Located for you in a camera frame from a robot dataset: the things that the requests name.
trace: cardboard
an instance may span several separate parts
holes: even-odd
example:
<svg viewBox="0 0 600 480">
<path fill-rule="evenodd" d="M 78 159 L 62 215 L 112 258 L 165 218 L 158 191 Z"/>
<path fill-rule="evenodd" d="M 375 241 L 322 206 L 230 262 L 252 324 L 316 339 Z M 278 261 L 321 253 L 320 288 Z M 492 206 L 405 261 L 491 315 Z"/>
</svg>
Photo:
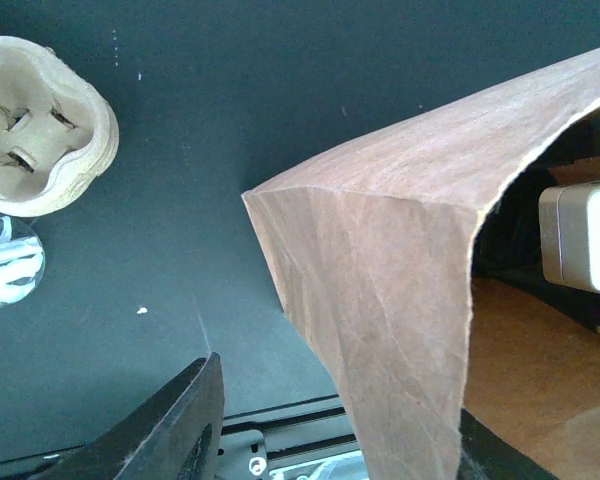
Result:
<svg viewBox="0 0 600 480">
<path fill-rule="evenodd" d="M 561 480 L 600 480 L 600 335 L 474 279 L 465 407 Z"/>
<path fill-rule="evenodd" d="M 284 311 L 331 373 L 373 480 L 454 479 L 475 235 L 600 107 L 600 49 L 352 140 L 243 195 Z"/>
</svg>

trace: crumpled brown paper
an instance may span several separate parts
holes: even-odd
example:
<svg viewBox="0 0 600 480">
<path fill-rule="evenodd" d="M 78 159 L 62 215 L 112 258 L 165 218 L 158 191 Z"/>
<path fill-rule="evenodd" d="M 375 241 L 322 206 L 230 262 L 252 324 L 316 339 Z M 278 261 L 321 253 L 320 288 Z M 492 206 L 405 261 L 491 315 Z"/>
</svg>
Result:
<svg viewBox="0 0 600 480">
<path fill-rule="evenodd" d="M 470 256 L 507 185 L 600 107 L 600 49 L 352 140 L 243 195 L 373 480 L 455 478 Z"/>
</svg>

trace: black plastic part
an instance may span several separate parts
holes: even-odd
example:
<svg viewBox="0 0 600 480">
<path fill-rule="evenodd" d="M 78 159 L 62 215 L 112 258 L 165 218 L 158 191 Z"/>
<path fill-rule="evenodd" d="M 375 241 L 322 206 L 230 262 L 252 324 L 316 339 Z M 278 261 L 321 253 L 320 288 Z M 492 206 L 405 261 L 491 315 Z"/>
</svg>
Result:
<svg viewBox="0 0 600 480">
<path fill-rule="evenodd" d="M 474 270 L 486 273 L 542 261 L 538 200 L 555 185 L 544 169 L 523 173 L 511 184 L 476 238 Z"/>
<path fill-rule="evenodd" d="M 213 353 L 183 370 L 110 432 L 36 480 L 212 480 L 224 385 Z"/>
<path fill-rule="evenodd" d="M 458 480 L 558 480 L 493 434 L 466 410 L 460 422 Z"/>
<path fill-rule="evenodd" d="M 585 118 L 565 130 L 530 169 L 569 165 L 575 160 L 599 156 L 600 115 L 596 115 Z"/>
</svg>

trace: metal screw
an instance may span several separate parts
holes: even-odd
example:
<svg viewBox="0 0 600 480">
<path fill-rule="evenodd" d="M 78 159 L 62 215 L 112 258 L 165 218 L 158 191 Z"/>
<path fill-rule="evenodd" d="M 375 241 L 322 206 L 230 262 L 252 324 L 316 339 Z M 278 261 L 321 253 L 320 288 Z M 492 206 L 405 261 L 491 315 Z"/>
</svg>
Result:
<svg viewBox="0 0 600 480">
<path fill-rule="evenodd" d="M 267 461 L 262 457 L 253 457 L 249 461 L 249 471 L 256 477 L 262 475 L 267 468 Z"/>
</svg>

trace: clear plastic bag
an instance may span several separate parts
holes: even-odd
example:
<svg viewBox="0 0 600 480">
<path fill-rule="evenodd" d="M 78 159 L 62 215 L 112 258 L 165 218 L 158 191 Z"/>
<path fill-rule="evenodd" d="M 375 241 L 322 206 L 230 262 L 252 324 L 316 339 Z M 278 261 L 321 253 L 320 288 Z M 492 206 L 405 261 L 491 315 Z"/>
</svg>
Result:
<svg viewBox="0 0 600 480">
<path fill-rule="evenodd" d="M 44 249 L 31 227 L 0 215 L 0 308 L 19 302 L 38 286 L 44 264 Z"/>
</svg>

